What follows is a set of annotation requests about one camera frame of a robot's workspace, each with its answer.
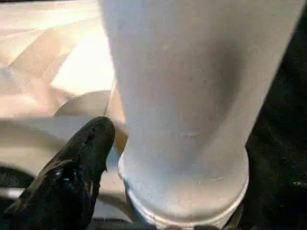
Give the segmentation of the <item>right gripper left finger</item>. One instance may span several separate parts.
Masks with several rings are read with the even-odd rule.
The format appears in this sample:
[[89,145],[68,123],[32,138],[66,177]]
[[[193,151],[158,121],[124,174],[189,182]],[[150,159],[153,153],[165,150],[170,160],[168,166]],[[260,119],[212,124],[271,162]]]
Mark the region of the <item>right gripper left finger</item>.
[[113,122],[99,116],[86,123],[3,212],[3,230],[84,230],[115,140]]

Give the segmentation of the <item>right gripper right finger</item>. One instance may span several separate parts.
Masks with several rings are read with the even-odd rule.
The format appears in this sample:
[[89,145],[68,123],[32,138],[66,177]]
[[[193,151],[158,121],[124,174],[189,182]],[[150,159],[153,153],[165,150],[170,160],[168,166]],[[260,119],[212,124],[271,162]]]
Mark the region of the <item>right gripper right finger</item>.
[[240,227],[244,230],[305,230],[307,172],[280,148],[247,145],[249,185]]

